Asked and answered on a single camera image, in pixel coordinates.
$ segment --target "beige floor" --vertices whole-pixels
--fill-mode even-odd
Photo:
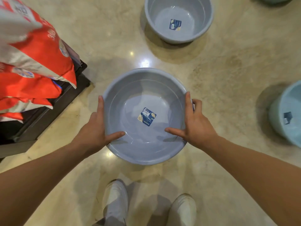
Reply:
[[[144,0],[23,0],[57,29],[89,69],[86,89],[24,154],[0,171],[69,143],[95,111],[97,96],[120,74],[155,67],[176,76],[223,137],[301,166],[300,149],[271,130],[266,108],[300,78],[301,0],[270,8],[257,0],[212,0],[209,31],[186,46],[162,42],[146,24]],[[107,148],[87,158],[48,195],[26,226],[89,226],[102,217],[106,184],[121,178],[130,190],[127,223],[164,225],[181,193],[198,207],[196,225],[274,225],[248,193],[202,151],[187,144],[174,158],[138,166]]]

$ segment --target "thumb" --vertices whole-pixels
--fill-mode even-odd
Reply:
[[[111,143],[113,140],[123,137],[125,134],[126,134],[125,132],[115,132],[115,133],[112,133],[112,134],[106,136],[106,145]]]
[[[165,131],[172,135],[182,137],[183,139],[185,138],[184,130],[177,129],[177,128],[166,128]]]

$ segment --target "forearm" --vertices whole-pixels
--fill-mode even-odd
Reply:
[[[85,158],[66,145],[0,174],[0,225],[23,225],[50,191]]]
[[[217,137],[204,151],[227,170],[278,225],[301,225],[301,169]]]

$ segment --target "finger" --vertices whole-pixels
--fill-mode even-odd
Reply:
[[[192,99],[192,103],[194,103],[195,111],[202,112],[202,101],[198,99]]]
[[[90,116],[89,122],[93,122],[95,120],[96,116],[97,116],[97,113],[93,112]]]
[[[189,119],[193,115],[193,105],[191,104],[190,92],[186,93],[185,96],[185,118]]]
[[[112,134],[106,136],[106,145],[111,143],[113,140],[123,137],[125,134],[126,134],[125,132],[115,132],[115,133],[112,133]]]
[[[97,106],[97,122],[103,124],[103,107],[104,107],[103,97],[98,97],[98,106]]]
[[[166,128],[165,131],[172,135],[182,137],[183,139],[185,138],[184,130],[177,129],[177,128]]]

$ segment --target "round logo on bag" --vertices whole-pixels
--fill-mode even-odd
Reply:
[[[12,72],[16,73],[18,75],[21,75],[24,78],[34,78],[35,77],[32,72],[21,69],[21,68],[17,68],[17,67],[14,67]]]
[[[63,54],[63,56],[69,57],[69,53],[68,53],[67,49],[65,48],[65,45],[64,45],[64,43],[62,42],[61,39],[59,41],[59,46],[60,46],[60,51]]]

